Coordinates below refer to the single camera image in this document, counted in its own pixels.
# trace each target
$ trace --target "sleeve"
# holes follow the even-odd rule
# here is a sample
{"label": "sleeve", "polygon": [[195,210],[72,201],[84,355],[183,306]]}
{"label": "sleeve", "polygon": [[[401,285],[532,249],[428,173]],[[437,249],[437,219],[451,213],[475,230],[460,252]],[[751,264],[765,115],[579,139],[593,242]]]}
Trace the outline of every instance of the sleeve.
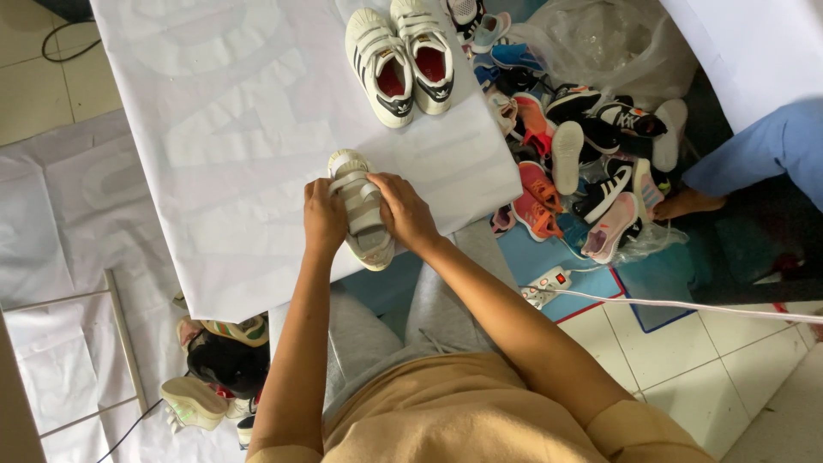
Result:
{"label": "sleeve", "polygon": [[612,463],[714,463],[663,411],[633,400],[603,410],[586,428],[594,446]]}
{"label": "sleeve", "polygon": [[323,456],[302,446],[269,447],[252,455],[246,463],[320,463]]}

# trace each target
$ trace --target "forearm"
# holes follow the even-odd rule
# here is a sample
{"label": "forearm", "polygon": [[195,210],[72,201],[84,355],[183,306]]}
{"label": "forearm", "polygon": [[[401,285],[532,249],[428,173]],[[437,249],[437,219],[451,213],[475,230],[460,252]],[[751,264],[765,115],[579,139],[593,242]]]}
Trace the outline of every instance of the forearm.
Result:
{"label": "forearm", "polygon": [[294,296],[269,368],[248,455],[300,445],[323,454],[331,256],[304,255]]}
{"label": "forearm", "polygon": [[582,425],[633,400],[554,322],[445,238],[421,254],[518,369],[529,389],[566,407]]}

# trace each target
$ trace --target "bare foot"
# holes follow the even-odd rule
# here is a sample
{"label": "bare foot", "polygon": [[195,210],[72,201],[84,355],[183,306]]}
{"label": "bare foot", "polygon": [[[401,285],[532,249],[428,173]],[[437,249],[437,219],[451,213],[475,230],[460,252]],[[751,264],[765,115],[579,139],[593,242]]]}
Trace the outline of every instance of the bare foot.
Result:
{"label": "bare foot", "polygon": [[716,211],[726,203],[726,197],[712,198],[696,189],[686,188],[654,206],[654,220],[667,220],[688,213]]}

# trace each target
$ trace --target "metal stand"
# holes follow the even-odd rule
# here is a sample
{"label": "metal stand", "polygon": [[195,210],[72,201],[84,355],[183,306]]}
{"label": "metal stand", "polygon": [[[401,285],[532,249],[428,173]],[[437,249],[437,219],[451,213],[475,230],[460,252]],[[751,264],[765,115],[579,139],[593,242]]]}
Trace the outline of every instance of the metal stand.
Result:
{"label": "metal stand", "polygon": [[27,311],[30,309],[36,309],[38,307],[45,307],[51,306],[53,304],[59,304],[61,302],[70,302],[76,301],[79,299],[87,299],[88,297],[93,296],[102,296],[104,294],[108,294],[111,298],[111,310],[114,313],[114,323],[117,325],[117,333],[120,337],[120,346],[123,348],[123,353],[126,355],[126,365],[128,366],[128,375],[132,379],[132,386],[134,386],[135,396],[129,399],[123,400],[122,402],[118,402],[117,404],[111,405],[106,407],[102,410],[96,411],[93,414],[89,414],[84,416],[83,418],[77,419],[72,421],[69,424],[64,424],[63,426],[52,429],[47,433],[41,434],[40,439],[44,439],[52,434],[59,433],[60,431],[70,428],[75,424],[82,423],[87,419],[92,419],[95,416],[98,416],[106,411],[111,409],[115,409],[120,405],[125,405],[129,402],[134,400],[137,401],[138,405],[140,406],[140,415],[143,415],[148,410],[148,404],[146,403],[146,396],[143,394],[143,385],[140,382],[140,374],[137,371],[137,362],[134,360],[134,351],[132,350],[132,340],[128,336],[128,330],[126,329],[126,319],[123,317],[123,309],[120,306],[120,296],[117,293],[117,285],[114,284],[114,275],[112,274],[111,269],[106,269],[103,272],[103,278],[105,280],[106,289],[102,291],[94,291],[88,292],[86,294],[78,294],[76,296],[69,296],[69,297],[62,297],[60,299],[54,299],[52,301],[46,302],[37,302],[35,304],[28,304],[25,306],[14,307],[12,309],[3,310],[3,314],[13,313],[18,311]]}

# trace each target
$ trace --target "beige sneaker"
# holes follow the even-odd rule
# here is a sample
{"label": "beige sneaker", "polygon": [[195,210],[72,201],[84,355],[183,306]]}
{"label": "beige sneaker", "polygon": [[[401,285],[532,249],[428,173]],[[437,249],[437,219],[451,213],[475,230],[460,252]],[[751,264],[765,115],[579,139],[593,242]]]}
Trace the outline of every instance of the beige sneaker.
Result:
{"label": "beige sneaker", "polygon": [[394,238],[380,218],[380,190],[365,178],[375,172],[368,159],[353,149],[337,150],[328,160],[330,192],[338,191],[346,203],[351,253],[369,270],[388,267],[394,257]]}
{"label": "beige sneaker", "polygon": [[160,397],[169,404],[165,411],[171,415],[167,422],[172,433],[186,426],[213,431],[229,408],[228,400],[218,397],[202,381],[188,376],[164,382]]}

